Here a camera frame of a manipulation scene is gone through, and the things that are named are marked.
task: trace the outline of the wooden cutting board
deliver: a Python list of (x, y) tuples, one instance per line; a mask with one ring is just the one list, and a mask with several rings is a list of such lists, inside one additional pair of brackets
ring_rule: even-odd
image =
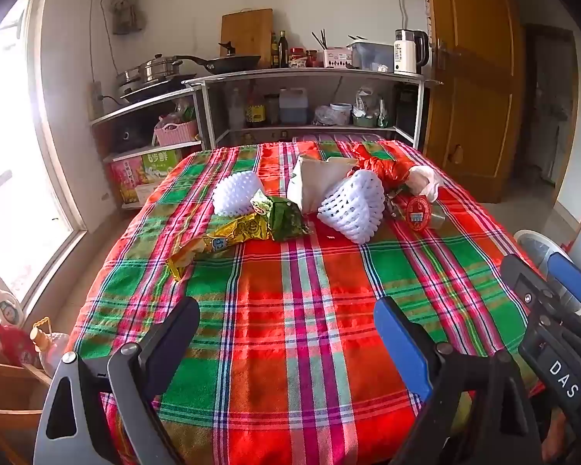
[[(259, 68), (271, 66), (273, 9), (246, 10), (222, 16), (220, 42), (232, 42), (237, 54), (259, 55)], [(220, 47), (220, 56), (226, 49)]]

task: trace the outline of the gold plastic wrapper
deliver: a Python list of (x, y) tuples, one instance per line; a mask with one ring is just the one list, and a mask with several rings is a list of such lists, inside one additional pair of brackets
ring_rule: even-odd
[(258, 213), (244, 215), (205, 236), (192, 239), (167, 260), (172, 276), (177, 281), (185, 274), (197, 253), (215, 253), (248, 239), (268, 239), (267, 218)]

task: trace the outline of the window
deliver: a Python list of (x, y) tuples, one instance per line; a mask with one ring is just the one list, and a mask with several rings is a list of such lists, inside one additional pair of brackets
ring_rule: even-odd
[(0, 25), (0, 287), (22, 303), (74, 234), (34, 128), (26, 64), (29, 2), (17, 1)]

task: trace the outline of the table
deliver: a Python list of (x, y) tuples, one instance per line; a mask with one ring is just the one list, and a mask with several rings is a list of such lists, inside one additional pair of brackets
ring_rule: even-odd
[[(364, 143), (380, 158), (429, 164), (394, 141)], [(162, 182), (118, 240), (71, 335), (84, 358), (141, 339), (184, 295), (201, 323), (168, 389), (154, 402), (187, 463), (375, 463), (391, 457), (420, 408), (372, 321), (376, 299), (393, 298), (437, 341), (492, 354), (506, 347), (528, 386), (516, 348), (524, 305), (500, 280), (509, 234), (443, 176), (449, 217), (422, 234), (386, 217), (357, 246), (313, 216), (311, 234), (249, 241), (202, 256), (175, 282), (168, 256), (228, 219), (213, 214), (215, 184), (254, 170), (266, 192), (284, 195), (300, 153), (351, 155), (352, 144), (298, 142), (218, 148), (190, 155)], [(113, 400), (110, 427), (127, 461)]]

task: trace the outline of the green snack wrapper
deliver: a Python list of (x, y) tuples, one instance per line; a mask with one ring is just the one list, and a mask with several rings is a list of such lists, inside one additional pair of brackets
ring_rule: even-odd
[(250, 200), (254, 211), (267, 217), (267, 226), (274, 241), (286, 241), (310, 234), (304, 225), (299, 206), (285, 198), (267, 196), (262, 190)]

